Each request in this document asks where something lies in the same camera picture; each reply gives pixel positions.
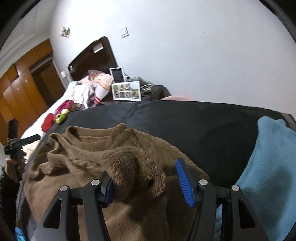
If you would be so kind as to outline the operator left hand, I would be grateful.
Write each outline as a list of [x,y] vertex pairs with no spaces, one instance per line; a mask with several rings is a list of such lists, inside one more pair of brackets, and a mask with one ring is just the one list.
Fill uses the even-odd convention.
[[26,152],[22,151],[22,159],[20,161],[16,161],[15,159],[11,159],[9,157],[6,158],[6,166],[4,168],[5,173],[8,177],[16,183],[19,183],[19,178],[17,172],[19,174],[24,173],[25,171],[25,156]]

